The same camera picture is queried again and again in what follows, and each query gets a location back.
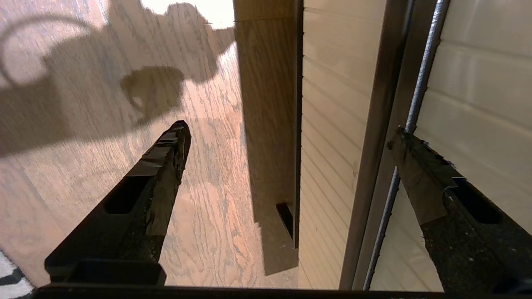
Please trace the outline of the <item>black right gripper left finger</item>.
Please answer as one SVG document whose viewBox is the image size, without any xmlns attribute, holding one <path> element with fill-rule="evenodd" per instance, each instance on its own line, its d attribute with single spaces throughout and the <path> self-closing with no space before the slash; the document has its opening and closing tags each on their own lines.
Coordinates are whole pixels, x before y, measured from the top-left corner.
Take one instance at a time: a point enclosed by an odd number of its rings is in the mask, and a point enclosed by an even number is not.
<svg viewBox="0 0 532 299">
<path fill-rule="evenodd" d="M 164 285 L 159 259 L 190 144 L 186 122 L 173 123 L 48 255 L 51 282 Z"/>
</svg>

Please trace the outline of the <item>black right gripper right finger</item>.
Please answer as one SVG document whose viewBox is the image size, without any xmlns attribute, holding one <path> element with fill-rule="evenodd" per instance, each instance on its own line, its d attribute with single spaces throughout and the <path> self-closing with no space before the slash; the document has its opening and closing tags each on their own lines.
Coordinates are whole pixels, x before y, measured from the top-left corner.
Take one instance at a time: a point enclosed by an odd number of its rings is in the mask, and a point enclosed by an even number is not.
<svg viewBox="0 0 532 299">
<path fill-rule="evenodd" d="M 531 235 L 403 127 L 387 147 L 444 291 L 530 293 Z"/>
</svg>

